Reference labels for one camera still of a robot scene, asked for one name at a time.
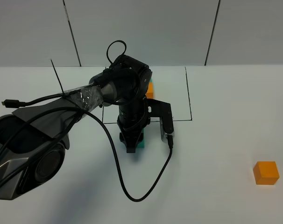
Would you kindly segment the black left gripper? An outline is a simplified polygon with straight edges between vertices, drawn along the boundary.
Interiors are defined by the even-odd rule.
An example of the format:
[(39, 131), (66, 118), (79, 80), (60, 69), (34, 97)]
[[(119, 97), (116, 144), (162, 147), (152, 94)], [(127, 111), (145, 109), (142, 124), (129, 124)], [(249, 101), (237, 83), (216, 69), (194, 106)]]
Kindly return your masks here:
[(125, 145), (127, 153), (135, 153), (136, 145), (144, 146), (142, 129), (149, 124), (147, 100), (147, 97), (142, 97), (128, 105), (119, 106), (117, 122), (120, 128), (120, 141)]

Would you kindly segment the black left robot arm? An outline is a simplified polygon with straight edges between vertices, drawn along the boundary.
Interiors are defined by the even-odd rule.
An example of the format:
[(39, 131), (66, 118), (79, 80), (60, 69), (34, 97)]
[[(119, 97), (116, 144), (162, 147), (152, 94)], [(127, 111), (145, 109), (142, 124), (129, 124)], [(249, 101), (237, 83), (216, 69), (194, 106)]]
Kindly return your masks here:
[(89, 84), (31, 102), (5, 100), (14, 108), (0, 117), (0, 200), (13, 200), (50, 180), (70, 147), (68, 133), (99, 106), (117, 105), (120, 140), (134, 153), (149, 123), (148, 65), (120, 55)]

